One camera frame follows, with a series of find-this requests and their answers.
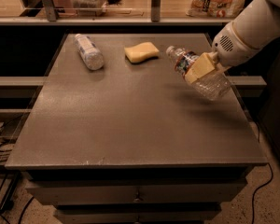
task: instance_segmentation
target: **plastic container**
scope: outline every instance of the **plastic container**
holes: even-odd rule
[[[193,66],[199,56],[185,48],[169,47],[166,50],[166,54],[175,65],[176,72],[180,73],[183,78],[186,77],[186,73]],[[225,78],[224,74],[213,70],[207,75],[197,79],[193,83],[189,83],[197,92],[201,93],[209,100],[217,100],[223,97],[231,88],[230,82]]]
[[[104,66],[104,57],[87,35],[77,34],[75,44],[84,64],[90,70],[98,70]]]

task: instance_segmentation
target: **white bottle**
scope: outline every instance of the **white bottle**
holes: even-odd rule
[[[199,58],[193,51],[189,51],[185,48],[175,48],[174,46],[169,47],[166,50],[166,54],[175,65],[175,70],[179,72],[183,78],[185,78],[188,70],[190,70],[195,61]],[[216,69],[191,83],[191,86],[204,97],[212,101],[223,97],[231,88],[230,82]]]
[[[104,66],[104,57],[87,35],[77,34],[75,44],[84,63],[90,70],[98,70]]]

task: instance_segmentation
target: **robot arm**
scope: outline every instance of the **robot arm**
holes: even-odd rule
[[[253,0],[214,38],[212,50],[225,67],[247,62],[280,36],[280,0]]]

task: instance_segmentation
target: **floor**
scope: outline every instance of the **floor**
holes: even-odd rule
[[[258,130],[254,122],[250,122],[256,137],[259,137],[260,146],[266,154],[273,170],[273,180],[265,187],[256,192],[254,200],[254,223],[255,224],[280,224],[280,163],[271,151],[265,134]],[[204,224],[246,224],[252,221],[252,196],[257,187],[266,183],[271,178],[269,165],[257,167],[247,176],[248,185],[229,203],[222,203],[222,212],[214,219],[205,221]],[[7,180],[2,193],[7,188]],[[26,180],[21,179],[12,197],[14,205],[10,211],[2,215],[10,224],[19,223],[24,206],[32,197],[25,190]],[[32,200],[21,219],[21,224],[60,224],[53,217],[54,208],[43,206],[37,200]],[[7,223],[0,217],[0,224]]]

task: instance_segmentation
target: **snack bag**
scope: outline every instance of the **snack bag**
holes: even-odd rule
[[[197,0],[191,1],[188,15],[194,17],[236,17],[244,7],[245,0],[204,0],[199,4]]]

